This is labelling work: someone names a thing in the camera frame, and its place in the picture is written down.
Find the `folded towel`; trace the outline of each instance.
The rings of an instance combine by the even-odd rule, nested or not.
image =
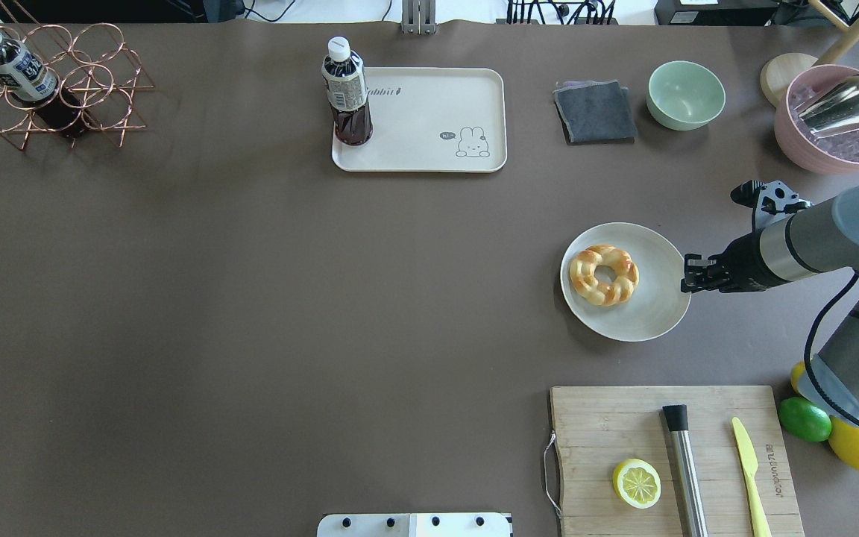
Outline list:
[[[618,81],[568,81],[553,92],[569,143],[634,139],[628,88]]]

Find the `tabletop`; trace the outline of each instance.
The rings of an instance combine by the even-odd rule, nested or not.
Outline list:
[[[324,513],[425,511],[510,512],[516,535],[552,535],[551,387],[787,397],[811,320],[849,277],[698,293],[641,343],[580,324],[558,282],[567,245],[597,224],[716,254],[750,231],[729,200],[746,180],[814,203],[859,183],[794,166],[758,86],[767,59],[819,54],[835,31],[123,30],[157,83],[136,101],[146,132],[120,149],[0,140],[0,535],[296,536]],[[368,65],[499,72],[506,165],[334,166],[320,65],[337,34]],[[709,126],[672,132],[645,110],[648,75],[675,59],[725,84]],[[844,61],[859,66],[859,45]],[[565,143],[552,89],[583,79],[629,88],[634,142]],[[807,534],[859,535],[859,473],[785,441]]]

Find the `pink bowl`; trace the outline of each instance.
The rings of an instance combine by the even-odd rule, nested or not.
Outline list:
[[[784,155],[787,155],[791,162],[805,170],[828,175],[859,171],[859,163],[835,157],[811,143],[800,130],[805,129],[805,126],[799,127],[797,122],[791,119],[790,109],[787,108],[788,96],[797,88],[809,86],[815,94],[820,94],[828,91],[844,78],[858,73],[858,69],[844,65],[818,65],[797,75],[787,86],[787,92],[778,103],[777,112],[774,113],[774,136],[777,137],[778,145],[781,146]]]

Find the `lemon slice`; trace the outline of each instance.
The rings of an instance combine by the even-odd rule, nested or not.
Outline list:
[[[658,472],[642,459],[624,459],[614,467],[611,484],[618,497],[636,509],[648,509],[661,497]]]

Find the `bottle label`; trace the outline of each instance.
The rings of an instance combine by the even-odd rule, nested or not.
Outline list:
[[[327,99],[330,105],[341,112],[353,112],[367,104],[367,82],[364,78],[364,62],[357,54],[352,54],[357,70],[348,76],[334,76],[321,69],[327,82]]]
[[[15,59],[0,65],[0,82],[23,101],[37,102],[54,94],[58,81],[35,54],[21,51]]]

